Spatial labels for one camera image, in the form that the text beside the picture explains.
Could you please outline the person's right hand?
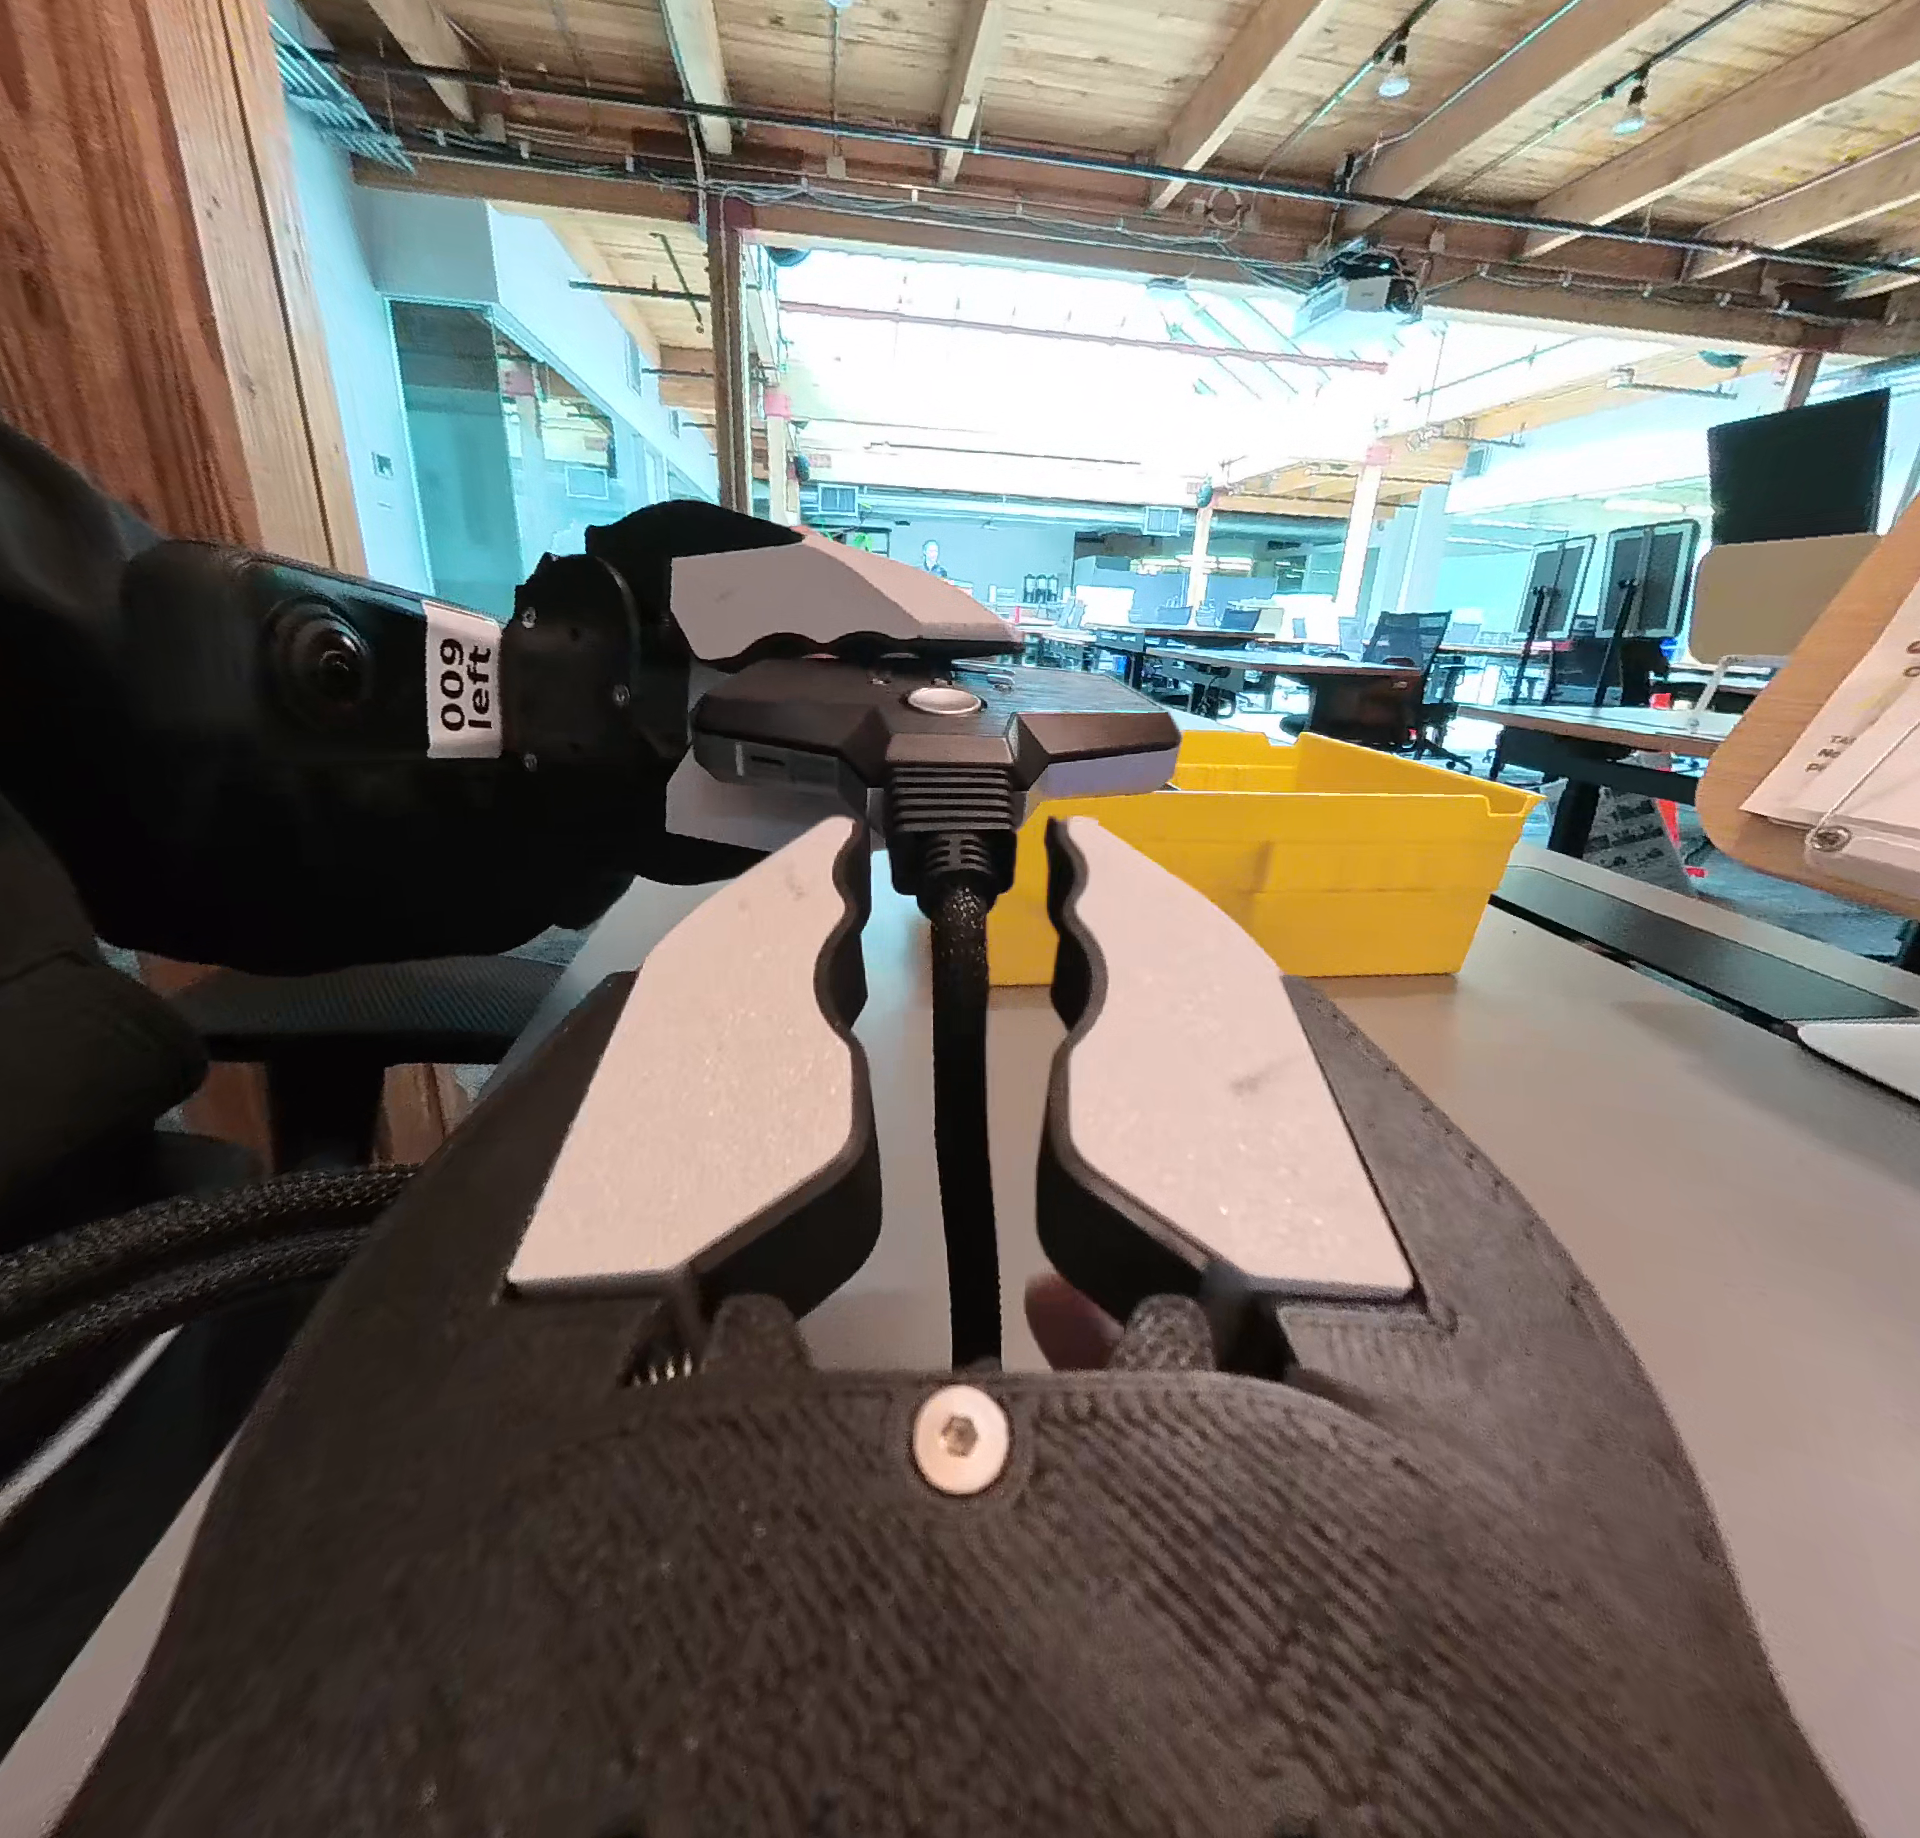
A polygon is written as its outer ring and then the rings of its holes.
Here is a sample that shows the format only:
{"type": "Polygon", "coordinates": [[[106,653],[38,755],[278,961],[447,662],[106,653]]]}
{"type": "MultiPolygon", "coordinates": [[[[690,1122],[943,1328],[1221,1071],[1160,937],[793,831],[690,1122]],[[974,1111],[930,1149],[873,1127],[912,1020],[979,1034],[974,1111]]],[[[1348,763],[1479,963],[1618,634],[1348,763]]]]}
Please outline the person's right hand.
{"type": "Polygon", "coordinates": [[[1106,1372],[1121,1344],[1123,1323],[1057,1272],[1025,1286],[1022,1310],[1051,1372],[1106,1372]]]}

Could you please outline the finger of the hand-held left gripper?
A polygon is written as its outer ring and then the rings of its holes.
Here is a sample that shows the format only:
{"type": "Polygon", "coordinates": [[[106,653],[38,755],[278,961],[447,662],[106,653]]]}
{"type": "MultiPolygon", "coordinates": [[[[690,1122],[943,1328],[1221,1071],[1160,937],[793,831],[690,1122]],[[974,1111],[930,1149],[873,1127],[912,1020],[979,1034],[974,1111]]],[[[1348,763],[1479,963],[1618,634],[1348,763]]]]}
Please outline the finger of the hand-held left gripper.
{"type": "Polygon", "coordinates": [[[869,789],[828,755],[689,751],[665,795],[674,835],[740,848],[783,848],[821,822],[866,818],[869,789]]]}
{"type": "Polygon", "coordinates": [[[679,554],[668,609],[690,655],[714,668],[764,660],[1012,655],[1012,625],[965,587],[811,529],[750,527],[738,550],[679,554]]]}

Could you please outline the tan board panel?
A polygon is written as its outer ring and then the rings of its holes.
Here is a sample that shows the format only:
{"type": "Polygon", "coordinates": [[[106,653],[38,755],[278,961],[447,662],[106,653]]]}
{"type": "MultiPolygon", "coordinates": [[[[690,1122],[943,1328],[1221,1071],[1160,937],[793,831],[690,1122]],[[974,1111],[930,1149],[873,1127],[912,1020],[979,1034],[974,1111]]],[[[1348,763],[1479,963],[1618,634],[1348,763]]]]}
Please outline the tan board panel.
{"type": "Polygon", "coordinates": [[[1711,547],[1694,571],[1688,655],[1785,660],[1878,545],[1856,532],[1711,547]]]}

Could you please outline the wooden sign board with papers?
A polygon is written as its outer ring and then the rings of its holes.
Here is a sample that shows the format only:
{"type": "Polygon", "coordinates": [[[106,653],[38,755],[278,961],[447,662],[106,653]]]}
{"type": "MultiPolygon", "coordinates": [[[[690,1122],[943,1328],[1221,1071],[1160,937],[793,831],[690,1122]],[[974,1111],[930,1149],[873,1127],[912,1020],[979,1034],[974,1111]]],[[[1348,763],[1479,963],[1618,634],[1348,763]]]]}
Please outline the wooden sign board with papers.
{"type": "Polygon", "coordinates": [[[1919,503],[1716,748],[1698,810],[1741,866],[1914,920],[1919,503]]]}

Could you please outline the wooden support post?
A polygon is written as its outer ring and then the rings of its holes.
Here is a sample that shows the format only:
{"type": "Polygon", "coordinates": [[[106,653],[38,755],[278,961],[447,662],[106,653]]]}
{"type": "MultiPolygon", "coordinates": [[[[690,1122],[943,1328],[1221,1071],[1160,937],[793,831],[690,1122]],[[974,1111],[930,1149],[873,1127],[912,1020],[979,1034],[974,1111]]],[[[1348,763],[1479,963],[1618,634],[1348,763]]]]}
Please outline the wooden support post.
{"type": "Polygon", "coordinates": [[[157,529],[366,574],[268,0],[3,0],[3,399],[157,529]]]}

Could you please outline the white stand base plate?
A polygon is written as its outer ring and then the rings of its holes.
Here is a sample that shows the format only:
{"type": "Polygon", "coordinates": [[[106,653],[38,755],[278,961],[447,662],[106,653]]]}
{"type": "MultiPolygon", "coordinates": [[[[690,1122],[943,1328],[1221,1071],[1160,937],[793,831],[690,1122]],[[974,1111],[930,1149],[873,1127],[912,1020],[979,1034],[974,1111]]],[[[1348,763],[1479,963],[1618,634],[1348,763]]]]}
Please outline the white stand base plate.
{"type": "Polygon", "coordinates": [[[1794,1028],[1794,1041],[1854,1078],[1878,1084],[1909,1105],[1919,1105],[1920,1028],[1916,1014],[1905,1017],[1807,1020],[1794,1028]]]}

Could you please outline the black monitor screen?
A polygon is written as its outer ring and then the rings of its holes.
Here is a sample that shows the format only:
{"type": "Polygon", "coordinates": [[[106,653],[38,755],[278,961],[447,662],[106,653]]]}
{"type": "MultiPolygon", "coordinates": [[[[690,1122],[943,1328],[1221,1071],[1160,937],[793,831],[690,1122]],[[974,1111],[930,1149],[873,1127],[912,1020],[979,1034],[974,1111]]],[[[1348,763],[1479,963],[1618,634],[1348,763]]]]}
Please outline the black monitor screen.
{"type": "Polygon", "coordinates": [[[1709,433],[1712,547],[1873,533],[1890,391],[1794,406],[1709,433]]]}

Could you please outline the black office chair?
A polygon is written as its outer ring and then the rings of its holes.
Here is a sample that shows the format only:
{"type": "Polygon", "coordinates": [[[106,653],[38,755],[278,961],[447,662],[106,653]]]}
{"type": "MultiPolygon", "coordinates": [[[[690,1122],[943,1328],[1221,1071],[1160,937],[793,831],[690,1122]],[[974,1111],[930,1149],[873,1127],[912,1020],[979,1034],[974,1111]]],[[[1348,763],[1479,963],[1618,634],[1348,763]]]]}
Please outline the black office chair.
{"type": "Polygon", "coordinates": [[[223,969],[167,1000],[210,1061],[263,1074],[271,1158],[290,1173],[371,1163],[389,1071],[501,1065],[561,972],[518,955],[297,980],[223,969]]]}
{"type": "Polygon", "coordinates": [[[1469,768],[1446,744],[1456,704],[1434,687],[1439,655],[1451,625],[1449,609],[1380,612],[1361,653],[1361,662],[1380,668],[1364,687],[1365,715],[1359,734],[1364,745],[1469,768]]]}

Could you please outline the yellow plastic bin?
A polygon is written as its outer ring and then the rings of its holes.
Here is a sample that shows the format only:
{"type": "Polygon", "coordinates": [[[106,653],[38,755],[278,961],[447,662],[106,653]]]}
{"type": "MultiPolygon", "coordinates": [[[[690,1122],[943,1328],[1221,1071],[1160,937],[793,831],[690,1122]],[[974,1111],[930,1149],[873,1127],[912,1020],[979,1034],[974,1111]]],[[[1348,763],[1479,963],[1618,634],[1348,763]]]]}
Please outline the yellow plastic bin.
{"type": "Polygon", "coordinates": [[[1053,980],[1051,816],[1096,818],[1290,975],[1399,980],[1459,970],[1536,806],[1506,785],[1335,740],[1190,729],[1162,791],[1036,808],[990,914],[990,984],[1053,980]]]}

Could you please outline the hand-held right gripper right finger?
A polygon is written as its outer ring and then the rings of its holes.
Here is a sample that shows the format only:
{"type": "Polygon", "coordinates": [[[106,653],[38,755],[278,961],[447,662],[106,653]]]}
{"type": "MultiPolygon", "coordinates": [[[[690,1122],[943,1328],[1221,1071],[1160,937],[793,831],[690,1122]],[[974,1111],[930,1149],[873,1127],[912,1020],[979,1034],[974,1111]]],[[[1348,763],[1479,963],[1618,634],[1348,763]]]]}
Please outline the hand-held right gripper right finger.
{"type": "Polygon", "coordinates": [[[1037,1231],[1113,1320],[1155,1297],[1399,1309],[1411,1257],[1289,982],[1228,913],[1091,816],[1047,827],[1065,1028],[1037,1231]]]}

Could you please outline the grey desk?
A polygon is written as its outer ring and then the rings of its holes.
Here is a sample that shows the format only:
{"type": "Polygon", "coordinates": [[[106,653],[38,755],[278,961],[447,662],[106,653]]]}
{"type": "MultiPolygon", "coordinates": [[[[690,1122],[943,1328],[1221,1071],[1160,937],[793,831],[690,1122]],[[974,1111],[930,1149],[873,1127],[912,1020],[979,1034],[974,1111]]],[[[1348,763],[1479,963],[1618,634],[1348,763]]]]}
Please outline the grey desk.
{"type": "MultiPolygon", "coordinates": [[[[886,1223],[803,1320],[828,1367],[947,1358],[926,927],[876,858],[858,1024],[886,1223]]],[[[1329,980],[1331,1003],[1509,1178],[1634,1344],[1694,1456],[1789,1705],[1869,1833],[1916,1833],[1916,1110],[1657,980],[1489,910],[1451,980],[1329,980]]],[[[1020,1287],[1043,990],[996,993],[1006,1357],[1020,1287]]],[[[192,1493],[5,1756],[5,1833],[45,1833],[99,1754],[181,1581],[192,1493]]]]}

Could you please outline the wooden table with black legs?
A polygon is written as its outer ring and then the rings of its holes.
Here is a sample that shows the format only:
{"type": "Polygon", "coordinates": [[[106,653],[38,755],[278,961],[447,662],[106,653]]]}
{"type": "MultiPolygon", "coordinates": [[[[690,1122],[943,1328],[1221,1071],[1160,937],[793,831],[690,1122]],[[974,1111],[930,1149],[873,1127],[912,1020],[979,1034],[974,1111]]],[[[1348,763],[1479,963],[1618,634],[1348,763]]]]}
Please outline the wooden table with black legs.
{"type": "Polygon", "coordinates": [[[1563,785],[1547,846],[1573,858],[1587,857],[1602,795],[1696,806],[1700,768],[1741,724],[1741,715],[1700,709],[1513,700],[1462,700],[1456,717],[1497,726],[1501,766],[1563,785]]]}

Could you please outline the white ceiling projector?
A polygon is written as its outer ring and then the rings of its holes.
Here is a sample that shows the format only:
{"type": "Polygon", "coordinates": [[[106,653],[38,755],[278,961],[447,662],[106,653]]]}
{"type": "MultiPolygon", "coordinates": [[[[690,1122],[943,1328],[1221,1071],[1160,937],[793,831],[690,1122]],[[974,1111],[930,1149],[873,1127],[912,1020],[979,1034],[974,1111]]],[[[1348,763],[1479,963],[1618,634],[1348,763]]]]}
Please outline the white ceiling projector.
{"type": "Polygon", "coordinates": [[[1380,249],[1333,257],[1290,316],[1290,336],[1346,343],[1394,336],[1423,316],[1423,292],[1399,260],[1380,249]]]}

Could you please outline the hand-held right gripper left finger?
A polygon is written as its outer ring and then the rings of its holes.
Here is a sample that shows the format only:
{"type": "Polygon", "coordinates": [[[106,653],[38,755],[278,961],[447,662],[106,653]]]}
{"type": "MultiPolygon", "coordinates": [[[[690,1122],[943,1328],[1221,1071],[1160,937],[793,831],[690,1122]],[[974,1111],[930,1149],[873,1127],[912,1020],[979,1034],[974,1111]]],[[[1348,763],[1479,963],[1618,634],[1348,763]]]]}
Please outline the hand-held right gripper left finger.
{"type": "Polygon", "coordinates": [[[869,827],[832,816],[686,914],[637,966],[509,1287],[733,1297],[807,1316],[876,1247],[869,827]]]}

